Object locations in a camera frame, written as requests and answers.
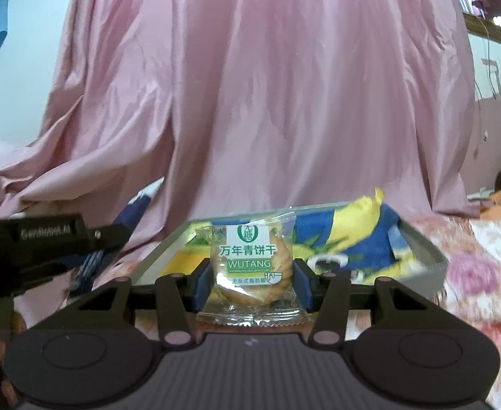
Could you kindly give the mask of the green white biscuit packet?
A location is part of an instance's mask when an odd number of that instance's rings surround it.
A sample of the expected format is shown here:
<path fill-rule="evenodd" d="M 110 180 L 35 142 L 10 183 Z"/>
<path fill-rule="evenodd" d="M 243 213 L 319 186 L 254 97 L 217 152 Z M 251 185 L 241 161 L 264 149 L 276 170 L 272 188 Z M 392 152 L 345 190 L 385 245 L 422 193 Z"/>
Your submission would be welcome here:
<path fill-rule="evenodd" d="M 197 228 L 210 247 L 212 287 L 197 319 L 211 325 L 280 328 L 310 320 L 294 291 L 293 231 L 286 212 Z"/>

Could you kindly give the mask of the blue yellow tray liner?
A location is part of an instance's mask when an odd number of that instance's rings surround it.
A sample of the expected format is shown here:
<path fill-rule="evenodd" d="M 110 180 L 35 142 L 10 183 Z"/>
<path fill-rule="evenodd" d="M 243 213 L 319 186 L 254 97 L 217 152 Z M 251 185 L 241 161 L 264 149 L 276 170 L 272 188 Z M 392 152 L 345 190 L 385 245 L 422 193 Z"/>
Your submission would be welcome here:
<path fill-rule="evenodd" d="M 401 279 L 426 271 L 400 230 L 400 216 L 377 188 L 346 206 L 296 215 L 293 256 L 317 274 L 348 269 L 353 280 L 371 283 L 380 276 Z"/>

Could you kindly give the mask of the grey snack tray box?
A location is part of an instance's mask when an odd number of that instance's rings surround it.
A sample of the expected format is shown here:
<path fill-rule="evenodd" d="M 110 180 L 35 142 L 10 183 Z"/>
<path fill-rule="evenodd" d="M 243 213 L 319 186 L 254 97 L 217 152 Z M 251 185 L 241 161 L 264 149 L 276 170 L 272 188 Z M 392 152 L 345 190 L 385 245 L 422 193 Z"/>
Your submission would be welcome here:
<path fill-rule="evenodd" d="M 193 260 L 177 262 L 176 255 L 188 246 L 197 236 L 197 229 L 212 225 L 233 225 L 246 223 L 290 212 L 295 214 L 295 237 L 293 243 L 297 246 L 294 255 L 307 260 L 311 254 L 321 255 L 328 250 L 327 245 L 333 242 L 330 238 L 342 227 L 357 231 L 364 224 L 367 203 L 355 210 L 356 218 L 339 215 L 339 211 L 349 206 L 349 202 L 325 205 L 291 206 L 277 210 L 266 210 L 249 214 L 231 215 L 219 218 L 195 218 L 185 221 L 165 240 L 162 241 L 130 274 L 136 285 L 146 285 L 168 272 L 190 272 L 197 263 Z M 388 277 L 396 278 L 402 284 L 423 296 L 432 296 L 442 288 L 448 260 L 426 237 L 422 236 L 408 222 L 399 218 L 387 204 L 378 207 L 378 223 L 373 231 L 358 243 L 340 251 L 352 259 L 361 257 L 357 250 L 372 244 L 372 237 L 381 235 L 379 244 L 387 244 L 391 256 L 396 262 L 386 270 Z"/>

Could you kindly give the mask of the floral bed quilt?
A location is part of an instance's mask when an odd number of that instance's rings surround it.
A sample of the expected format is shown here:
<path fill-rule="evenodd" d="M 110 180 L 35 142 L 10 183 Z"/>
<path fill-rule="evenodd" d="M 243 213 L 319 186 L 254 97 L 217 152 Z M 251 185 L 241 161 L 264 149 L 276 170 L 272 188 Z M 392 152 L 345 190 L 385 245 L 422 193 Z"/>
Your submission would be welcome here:
<path fill-rule="evenodd" d="M 492 336 L 501 351 L 501 220 L 468 220 L 454 217 L 429 216 L 413 223 L 448 260 L 442 288 L 433 297 L 450 313 L 476 325 Z M 100 286 L 112 278 L 129 276 L 159 245 L 145 245 L 119 258 L 97 282 Z M 175 260 L 200 263 L 210 255 L 205 249 L 184 247 Z M 14 300 L 15 311 L 23 317 L 27 328 L 50 316 L 66 305 L 68 275 L 55 278 L 44 286 L 28 291 Z M 501 409 L 501 371 L 490 395 L 492 404 Z"/>

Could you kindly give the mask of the pink satin curtain cloth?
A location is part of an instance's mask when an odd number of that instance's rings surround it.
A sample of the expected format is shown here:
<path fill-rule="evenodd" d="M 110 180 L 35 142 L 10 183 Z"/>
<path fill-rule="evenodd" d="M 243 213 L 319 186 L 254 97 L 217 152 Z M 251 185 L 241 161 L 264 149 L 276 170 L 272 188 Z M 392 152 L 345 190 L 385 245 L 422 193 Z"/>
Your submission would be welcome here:
<path fill-rule="evenodd" d="M 190 217 L 385 192 L 474 218 L 473 55 L 458 0 L 71 0 L 37 139 L 0 142 L 0 218 Z"/>

